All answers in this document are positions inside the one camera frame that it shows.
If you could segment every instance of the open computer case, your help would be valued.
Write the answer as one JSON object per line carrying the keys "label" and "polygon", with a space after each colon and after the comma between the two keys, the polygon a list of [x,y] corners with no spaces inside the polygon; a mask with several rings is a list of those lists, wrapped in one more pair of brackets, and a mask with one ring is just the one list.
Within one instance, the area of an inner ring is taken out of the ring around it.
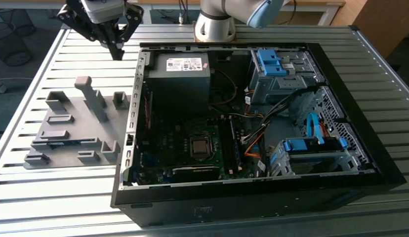
{"label": "open computer case", "polygon": [[406,182],[319,44],[142,43],[133,73],[110,206],[140,226],[332,210]]}

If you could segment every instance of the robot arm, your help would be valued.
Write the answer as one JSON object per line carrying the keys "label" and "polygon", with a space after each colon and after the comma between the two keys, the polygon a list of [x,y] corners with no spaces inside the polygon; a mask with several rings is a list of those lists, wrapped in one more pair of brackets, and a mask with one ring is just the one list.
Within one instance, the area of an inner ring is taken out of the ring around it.
{"label": "robot arm", "polygon": [[287,2],[289,0],[201,0],[195,39],[201,42],[232,41],[233,18],[253,28],[261,28]]}
{"label": "robot arm", "polygon": [[[195,38],[201,42],[225,42],[235,38],[233,18],[260,28],[269,24],[289,0],[201,0]],[[137,28],[142,9],[126,0],[65,0],[57,18],[89,41],[98,40],[113,60],[121,60],[124,42]],[[126,25],[117,26],[125,17]]]}

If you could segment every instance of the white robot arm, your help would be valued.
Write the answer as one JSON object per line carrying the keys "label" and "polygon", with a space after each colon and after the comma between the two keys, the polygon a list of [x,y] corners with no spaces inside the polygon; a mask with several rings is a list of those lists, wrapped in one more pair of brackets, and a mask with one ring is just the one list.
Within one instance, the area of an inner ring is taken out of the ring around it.
{"label": "white robot arm", "polygon": [[233,18],[260,28],[276,17],[289,0],[201,0],[195,24],[195,38],[201,42],[229,42],[235,39]]}

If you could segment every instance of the power supply label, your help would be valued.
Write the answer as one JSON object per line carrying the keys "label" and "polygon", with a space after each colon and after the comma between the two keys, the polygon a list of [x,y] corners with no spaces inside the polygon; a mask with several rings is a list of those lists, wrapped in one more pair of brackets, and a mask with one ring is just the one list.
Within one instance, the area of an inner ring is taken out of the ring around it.
{"label": "power supply label", "polygon": [[165,60],[165,71],[201,71],[201,58],[168,58]]}

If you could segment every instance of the slotted metal table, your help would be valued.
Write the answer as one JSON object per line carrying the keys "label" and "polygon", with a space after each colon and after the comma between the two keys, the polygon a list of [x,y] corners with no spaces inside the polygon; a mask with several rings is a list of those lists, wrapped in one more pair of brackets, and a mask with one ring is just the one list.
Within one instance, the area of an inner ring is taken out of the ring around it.
{"label": "slotted metal table", "polygon": [[192,41],[192,28],[140,25],[118,62],[97,42],[61,29],[0,140],[0,236],[409,237],[409,89],[402,80],[361,34],[347,27],[236,30],[239,41],[321,45],[407,183],[329,212],[140,229],[109,207],[113,166],[25,170],[22,159],[46,113],[48,92],[81,96],[74,77],[89,75],[102,96],[130,94],[138,43]]}

